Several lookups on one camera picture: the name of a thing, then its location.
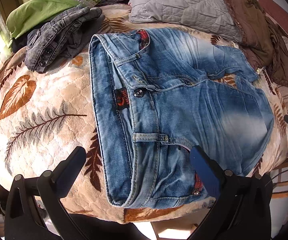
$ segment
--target jeans button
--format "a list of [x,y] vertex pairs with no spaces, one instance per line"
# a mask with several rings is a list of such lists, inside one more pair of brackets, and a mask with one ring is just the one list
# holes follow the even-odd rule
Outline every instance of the jeans button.
[[142,88],[137,88],[134,90],[133,95],[137,98],[141,98],[144,95],[144,91]]

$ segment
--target orange leaf print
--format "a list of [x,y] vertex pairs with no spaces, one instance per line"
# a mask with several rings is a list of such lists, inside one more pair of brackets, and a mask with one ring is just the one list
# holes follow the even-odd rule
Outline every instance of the orange leaf print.
[[71,60],[71,63],[72,63],[72,64],[75,64],[75,65],[77,65],[77,66],[80,67],[80,66],[82,65],[82,63],[83,63],[83,57],[77,55],[75,58],[73,58],[73,59]]
[[0,108],[0,120],[15,113],[31,99],[36,89],[36,82],[29,79],[30,75],[21,76],[7,92]]

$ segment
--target bed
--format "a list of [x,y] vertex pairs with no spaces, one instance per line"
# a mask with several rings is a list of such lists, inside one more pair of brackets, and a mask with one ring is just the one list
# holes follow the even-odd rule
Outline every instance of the bed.
[[[272,7],[265,1],[267,8]],[[123,33],[134,29],[171,27],[214,45],[238,48],[238,44],[184,25],[135,24],[128,20],[131,7],[125,4],[101,7],[105,20],[98,33]],[[272,16],[281,24],[281,19]],[[288,30],[284,41],[288,48]],[[202,208],[214,199],[176,208],[124,209],[111,206],[104,187],[98,137],[92,110],[88,46],[73,59],[58,58],[45,74],[31,72],[22,63],[24,50],[17,52],[0,71],[0,184],[10,189],[13,177],[37,177],[53,170],[76,146],[83,146],[87,162],[62,203],[70,213],[94,216],[119,223],[177,218]],[[249,176],[264,174],[288,158],[288,88],[271,82],[264,69],[254,86],[261,88],[270,103],[275,123],[270,142]],[[234,75],[216,82],[235,86]]]

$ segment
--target gray quilted fabric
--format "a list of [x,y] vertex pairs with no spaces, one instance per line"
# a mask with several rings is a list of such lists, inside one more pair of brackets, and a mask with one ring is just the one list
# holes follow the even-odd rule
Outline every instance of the gray quilted fabric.
[[133,23],[156,21],[187,25],[199,31],[241,41],[241,33],[223,0],[130,0]]

